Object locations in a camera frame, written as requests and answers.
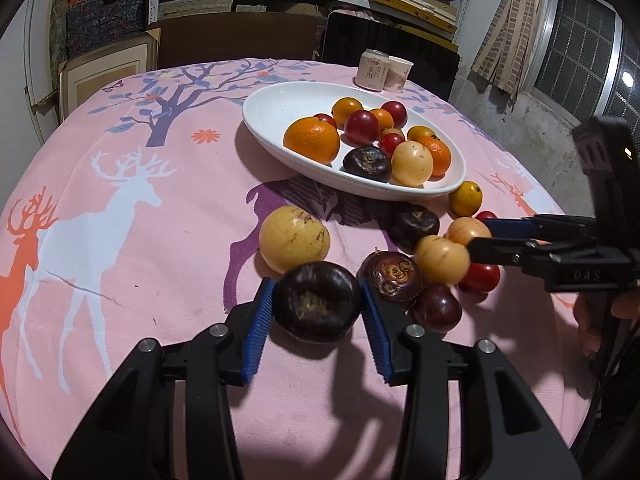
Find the mangosteen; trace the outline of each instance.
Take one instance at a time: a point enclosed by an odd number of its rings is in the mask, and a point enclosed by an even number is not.
[[[391,217],[388,233],[397,246],[413,252],[421,238],[437,235],[439,230],[440,219],[435,213],[421,205],[406,204]]]
[[[357,176],[388,182],[391,178],[391,163],[375,146],[354,148],[342,160],[344,171]]]
[[[334,343],[360,315],[358,280],[331,262],[312,262],[291,269],[273,288],[276,322],[290,335],[306,342]]]
[[[376,251],[365,258],[359,278],[368,278],[383,299],[409,308],[423,289],[416,263],[402,253]]]

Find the table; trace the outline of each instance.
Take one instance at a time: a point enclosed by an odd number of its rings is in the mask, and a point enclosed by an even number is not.
[[[137,75],[91,97],[38,152],[0,218],[0,413],[46,475],[137,341],[189,340],[254,296],[270,275],[257,254],[258,230],[278,206],[293,203],[322,219],[332,237],[328,260],[354,273],[375,247],[394,248],[379,228],[390,204],[294,174],[242,123],[242,102],[264,85],[351,85],[354,73],[240,59]],[[467,179],[484,190],[483,208],[507,218],[561,212],[512,155],[449,104],[413,84],[388,97],[454,139]],[[446,199],[428,205],[444,232]],[[571,442],[590,395],[574,298],[551,297],[539,280],[505,269],[484,302],[460,300],[462,322],[446,339],[493,339]],[[350,340],[329,349],[275,328],[252,386],[232,388],[230,398],[248,480],[389,476],[404,388],[376,374],[361,320]],[[456,403],[453,395],[452,413]],[[454,415],[450,478],[459,442]]]

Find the orange deer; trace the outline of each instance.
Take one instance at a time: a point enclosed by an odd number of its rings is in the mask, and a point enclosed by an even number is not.
[[[0,275],[0,352],[2,350],[2,335],[9,328],[12,313],[18,305],[24,290],[25,270],[27,267],[31,267],[33,270],[38,267],[38,231],[48,229],[56,220],[58,220],[58,218],[53,217],[56,206],[52,205],[51,197],[47,200],[44,208],[40,210],[46,190],[47,188],[43,187],[40,193],[29,199],[29,205],[22,208],[22,218],[20,219],[20,225],[17,228],[14,227],[12,218],[14,216],[15,208],[18,206],[20,200],[17,200],[9,211],[6,230],[13,236],[17,237],[14,240],[14,244],[17,245],[18,248],[15,251],[14,262],[12,263],[9,275]],[[16,433],[18,433],[18,426],[11,409],[9,395],[7,394],[6,383],[4,381],[4,368],[2,368],[1,353],[0,389],[4,394],[7,406],[9,407],[11,424],[13,425]]]
[[[507,191],[509,191],[511,196],[513,196],[513,198],[515,199],[516,205],[525,212],[526,216],[533,216],[536,214],[531,206],[527,204],[526,200],[524,200],[524,193],[518,189],[518,186],[512,186],[511,184],[503,180],[497,173],[492,174],[491,177],[496,184],[502,184],[507,188]]]

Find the framed picture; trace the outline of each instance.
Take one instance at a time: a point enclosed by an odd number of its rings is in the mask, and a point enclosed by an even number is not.
[[[158,68],[160,29],[111,43],[60,65],[60,120],[101,88]]]

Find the orange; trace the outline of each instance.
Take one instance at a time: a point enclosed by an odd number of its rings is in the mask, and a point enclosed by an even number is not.
[[[394,118],[391,116],[389,112],[383,110],[382,108],[374,108],[370,110],[372,114],[375,115],[378,120],[378,124],[380,125],[380,131],[384,131],[388,128],[394,127]]]
[[[447,170],[451,165],[451,150],[449,147],[439,138],[430,137],[428,135],[418,137],[418,142],[427,148],[433,157],[432,176],[443,176],[447,173]]]
[[[329,164],[340,151],[340,135],[332,124],[304,117],[287,128],[282,145],[320,164]]]
[[[338,123],[338,128],[342,128],[349,116],[358,110],[363,110],[360,101],[353,97],[343,97],[337,100],[331,108],[331,115],[334,117],[335,122]]]
[[[435,137],[436,133],[426,126],[412,126],[406,133],[406,140],[418,140],[422,136]]]

